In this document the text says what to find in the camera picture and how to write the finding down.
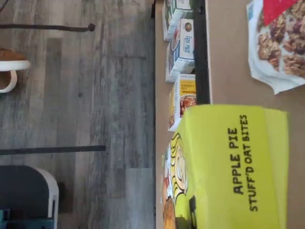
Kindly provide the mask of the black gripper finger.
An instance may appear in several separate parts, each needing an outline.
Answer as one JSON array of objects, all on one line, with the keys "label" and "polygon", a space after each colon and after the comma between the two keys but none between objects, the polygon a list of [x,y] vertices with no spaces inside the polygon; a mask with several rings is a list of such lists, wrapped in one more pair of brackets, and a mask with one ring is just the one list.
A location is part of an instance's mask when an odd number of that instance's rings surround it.
[{"label": "black gripper finger", "polygon": [[189,199],[189,209],[190,209],[190,220],[191,220],[191,228],[197,228],[197,220],[196,220],[196,198],[192,196]]}]

